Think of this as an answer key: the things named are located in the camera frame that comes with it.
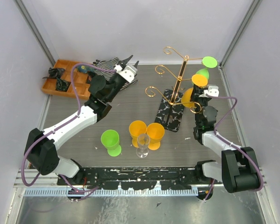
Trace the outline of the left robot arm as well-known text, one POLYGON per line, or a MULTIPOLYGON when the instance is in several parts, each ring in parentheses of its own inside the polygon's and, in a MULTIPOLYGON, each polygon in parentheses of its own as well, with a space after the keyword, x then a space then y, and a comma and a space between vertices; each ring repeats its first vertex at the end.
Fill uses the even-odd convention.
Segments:
POLYGON ((61 146, 84 128, 102 120, 111 110, 110 102, 127 83, 137 75, 138 63, 130 64, 130 57, 119 61, 114 69, 100 69, 111 73, 110 79, 102 75, 91 75, 90 96, 78 111, 58 124, 43 131, 35 128, 30 131, 24 152, 22 166, 26 161, 37 169, 38 175, 56 173, 66 177, 73 185, 82 183, 82 167, 72 159, 60 157, 57 151, 61 146))

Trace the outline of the gold wine glass rack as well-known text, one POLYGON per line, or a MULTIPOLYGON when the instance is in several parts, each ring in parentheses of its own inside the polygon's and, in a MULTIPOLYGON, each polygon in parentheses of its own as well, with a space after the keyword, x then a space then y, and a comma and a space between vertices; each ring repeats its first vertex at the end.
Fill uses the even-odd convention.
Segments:
POLYGON ((181 93, 179 90, 181 87, 181 83, 183 81, 187 81, 187 79, 184 79, 184 72, 188 61, 191 59, 188 55, 181 55, 173 47, 165 47, 163 49, 163 52, 167 55, 170 55, 173 52, 175 52, 183 59, 177 76, 164 65, 158 65, 155 67, 156 73, 160 75, 165 73, 164 69, 171 73, 171 75, 173 75, 173 77, 176 79, 175 85, 172 90, 166 89, 163 93, 156 87, 149 86, 145 89, 145 94, 148 97, 152 98, 156 95, 154 90, 160 93, 162 99, 159 109, 157 111, 155 122, 161 124, 166 130, 176 133, 180 128, 181 119, 184 112, 184 105, 181 102, 181 98, 184 96, 184 94, 181 93))

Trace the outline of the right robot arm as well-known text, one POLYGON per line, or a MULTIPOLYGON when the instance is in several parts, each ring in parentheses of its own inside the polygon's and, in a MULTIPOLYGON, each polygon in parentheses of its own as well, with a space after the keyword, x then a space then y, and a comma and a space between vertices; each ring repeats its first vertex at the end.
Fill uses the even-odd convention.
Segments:
POLYGON ((208 104, 213 98, 221 98, 218 86, 193 86, 190 101, 197 105, 194 109, 194 139, 221 158, 221 162, 213 160, 197 162, 194 171, 197 182, 205 184, 210 179, 217 180, 223 183, 229 193, 260 191, 264 186, 264 180, 255 151, 251 147, 232 143, 218 132, 220 124, 217 121, 218 110, 208 104))

